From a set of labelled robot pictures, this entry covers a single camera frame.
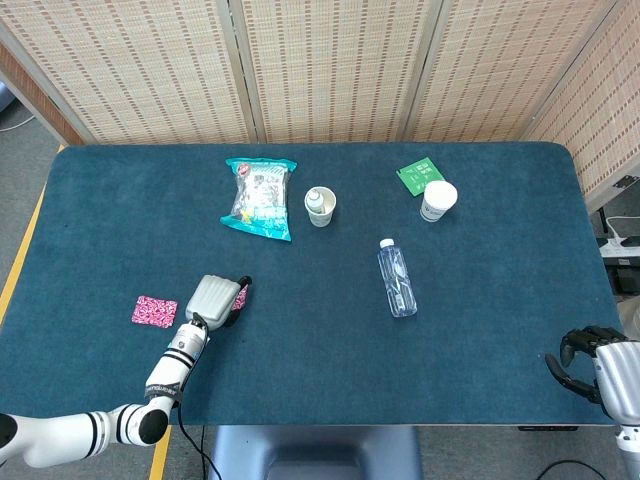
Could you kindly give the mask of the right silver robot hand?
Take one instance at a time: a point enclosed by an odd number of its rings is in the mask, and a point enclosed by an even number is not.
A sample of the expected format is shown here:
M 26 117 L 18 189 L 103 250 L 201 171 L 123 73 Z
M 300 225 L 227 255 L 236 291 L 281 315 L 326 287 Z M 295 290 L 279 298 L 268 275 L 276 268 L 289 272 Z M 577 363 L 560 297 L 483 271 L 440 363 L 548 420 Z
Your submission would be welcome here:
M 578 352 L 592 361 L 591 384 L 566 371 Z M 561 340 L 560 355 L 547 353 L 544 360 L 565 389 L 599 405 L 616 424 L 640 427 L 640 340 L 611 327 L 587 326 L 569 331 Z

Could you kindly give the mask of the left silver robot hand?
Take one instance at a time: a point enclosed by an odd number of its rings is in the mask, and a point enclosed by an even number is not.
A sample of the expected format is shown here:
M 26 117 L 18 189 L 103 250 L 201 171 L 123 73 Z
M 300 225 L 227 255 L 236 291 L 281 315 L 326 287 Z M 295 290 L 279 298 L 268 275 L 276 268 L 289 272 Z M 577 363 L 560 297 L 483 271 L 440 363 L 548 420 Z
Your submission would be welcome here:
M 244 285 L 250 288 L 250 276 L 237 281 L 215 275 L 203 276 L 187 303 L 187 320 L 205 323 L 209 331 L 232 326 L 244 310 L 232 311 L 234 300 Z

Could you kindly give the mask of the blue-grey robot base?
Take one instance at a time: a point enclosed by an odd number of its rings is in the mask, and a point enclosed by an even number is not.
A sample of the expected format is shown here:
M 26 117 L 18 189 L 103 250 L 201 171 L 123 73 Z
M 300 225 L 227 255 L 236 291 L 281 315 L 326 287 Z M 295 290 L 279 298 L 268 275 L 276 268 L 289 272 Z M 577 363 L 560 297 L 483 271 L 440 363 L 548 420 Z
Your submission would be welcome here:
M 223 425 L 223 480 L 423 480 L 418 430 L 403 425 Z

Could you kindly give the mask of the beige fabric object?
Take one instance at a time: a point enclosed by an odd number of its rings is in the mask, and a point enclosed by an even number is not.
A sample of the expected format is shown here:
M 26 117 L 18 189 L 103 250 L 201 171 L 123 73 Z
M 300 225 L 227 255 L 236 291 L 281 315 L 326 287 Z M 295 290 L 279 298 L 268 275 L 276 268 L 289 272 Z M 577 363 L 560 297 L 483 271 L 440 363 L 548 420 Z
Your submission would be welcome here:
M 625 335 L 640 339 L 640 295 L 619 302 L 617 309 Z

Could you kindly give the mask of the black box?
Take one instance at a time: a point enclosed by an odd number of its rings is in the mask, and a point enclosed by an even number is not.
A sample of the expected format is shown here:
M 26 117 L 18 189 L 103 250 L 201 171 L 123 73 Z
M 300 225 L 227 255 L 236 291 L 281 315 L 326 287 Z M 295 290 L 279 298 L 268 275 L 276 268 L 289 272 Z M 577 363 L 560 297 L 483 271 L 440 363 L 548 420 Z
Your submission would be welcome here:
M 614 295 L 640 295 L 640 257 L 611 257 L 603 261 Z

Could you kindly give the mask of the teal snack bag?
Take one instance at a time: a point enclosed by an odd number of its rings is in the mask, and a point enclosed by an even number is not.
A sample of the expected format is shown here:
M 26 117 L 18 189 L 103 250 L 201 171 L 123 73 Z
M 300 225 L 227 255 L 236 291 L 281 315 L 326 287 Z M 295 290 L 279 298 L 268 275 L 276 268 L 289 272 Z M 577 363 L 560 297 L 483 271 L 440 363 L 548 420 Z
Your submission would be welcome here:
M 288 159 L 229 158 L 237 192 L 228 215 L 220 223 L 249 234 L 291 241 L 287 184 L 297 163 Z

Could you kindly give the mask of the white power strip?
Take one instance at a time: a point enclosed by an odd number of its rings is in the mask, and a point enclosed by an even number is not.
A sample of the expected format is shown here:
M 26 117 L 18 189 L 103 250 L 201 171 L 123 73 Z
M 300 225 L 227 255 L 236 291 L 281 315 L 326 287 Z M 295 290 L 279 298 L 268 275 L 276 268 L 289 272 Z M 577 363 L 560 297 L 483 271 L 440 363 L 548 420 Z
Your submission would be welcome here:
M 640 246 L 623 246 L 624 238 L 597 238 L 603 259 L 640 257 Z

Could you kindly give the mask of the paper cup with leaf print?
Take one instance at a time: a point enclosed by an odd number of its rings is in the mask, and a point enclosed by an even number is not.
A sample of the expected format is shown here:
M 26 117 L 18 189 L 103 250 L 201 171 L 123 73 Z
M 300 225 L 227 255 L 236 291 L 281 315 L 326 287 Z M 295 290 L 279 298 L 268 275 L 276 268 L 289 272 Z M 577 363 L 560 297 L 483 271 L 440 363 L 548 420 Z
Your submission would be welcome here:
M 324 196 L 324 212 L 322 214 L 317 214 L 314 213 L 312 211 L 310 211 L 306 205 L 305 205 L 305 197 L 304 197 L 304 205 L 305 208 L 307 210 L 309 219 L 311 221 L 311 223 L 316 226 L 316 227 L 325 227 L 327 226 L 332 219 L 333 216 L 333 212 L 335 210 L 336 204 L 337 204 L 337 199 L 336 196 L 334 194 L 334 192 L 332 190 L 330 190 L 327 187 L 323 187 L 323 186 L 316 186 L 316 187 L 312 187 L 312 188 L 316 188 L 318 189 Z

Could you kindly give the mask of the clear plastic water bottle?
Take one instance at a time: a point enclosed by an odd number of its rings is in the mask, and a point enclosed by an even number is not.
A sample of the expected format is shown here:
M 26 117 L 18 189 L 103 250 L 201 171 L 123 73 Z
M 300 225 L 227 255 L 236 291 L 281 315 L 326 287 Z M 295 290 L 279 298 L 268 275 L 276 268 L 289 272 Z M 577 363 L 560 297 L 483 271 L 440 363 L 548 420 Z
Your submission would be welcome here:
M 417 313 L 417 303 L 411 286 L 402 250 L 391 238 L 379 242 L 378 263 L 393 317 L 409 317 Z

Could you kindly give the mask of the green paper packet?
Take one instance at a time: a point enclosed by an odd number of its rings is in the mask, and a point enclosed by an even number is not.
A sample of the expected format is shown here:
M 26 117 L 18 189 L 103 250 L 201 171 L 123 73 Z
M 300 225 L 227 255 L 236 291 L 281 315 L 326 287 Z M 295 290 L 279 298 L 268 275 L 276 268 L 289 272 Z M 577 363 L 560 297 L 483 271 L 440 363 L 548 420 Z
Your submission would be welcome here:
M 396 174 L 414 197 L 422 195 L 428 183 L 444 180 L 444 176 L 429 157 L 397 169 Z

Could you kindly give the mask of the white paper cup blue logo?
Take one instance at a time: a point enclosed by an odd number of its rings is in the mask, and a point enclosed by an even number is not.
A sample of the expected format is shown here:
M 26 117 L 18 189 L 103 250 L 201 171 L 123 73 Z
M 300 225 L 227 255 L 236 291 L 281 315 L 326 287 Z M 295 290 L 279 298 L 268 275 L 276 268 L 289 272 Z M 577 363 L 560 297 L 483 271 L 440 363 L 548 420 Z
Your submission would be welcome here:
M 457 202 L 456 187 L 445 180 L 429 182 L 423 194 L 420 208 L 421 217 L 427 222 L 436 222 Z

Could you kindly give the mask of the beige woven screen panel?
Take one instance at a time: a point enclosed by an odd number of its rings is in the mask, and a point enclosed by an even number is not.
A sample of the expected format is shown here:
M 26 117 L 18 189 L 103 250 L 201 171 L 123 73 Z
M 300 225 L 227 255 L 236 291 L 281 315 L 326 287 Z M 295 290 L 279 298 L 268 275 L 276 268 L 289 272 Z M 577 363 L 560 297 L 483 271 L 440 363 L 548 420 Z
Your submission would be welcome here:
M 406 137 L 444 0 L 227 0 L 261 143 Z
M 227 0 L 0 0 L 0 41 L 84 145 L 257 141 Z
M 590 213 L 640 181 L 640 0 L 615 0 L 522 138 L 566 147 Z
M 617 0 L 436 0 L 403 137 L 516 140 Z

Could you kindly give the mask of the reddish woven screen panel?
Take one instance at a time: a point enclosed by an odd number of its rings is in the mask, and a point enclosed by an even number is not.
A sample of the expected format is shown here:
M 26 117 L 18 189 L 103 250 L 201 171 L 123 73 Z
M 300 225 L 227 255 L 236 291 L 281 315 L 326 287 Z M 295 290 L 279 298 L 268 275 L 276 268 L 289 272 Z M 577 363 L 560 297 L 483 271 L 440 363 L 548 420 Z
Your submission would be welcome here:
M 85 144 L 85 141 L 67 121 L 53 100 L 40 88 L 1 41 L 0 80 L 62 145 Z

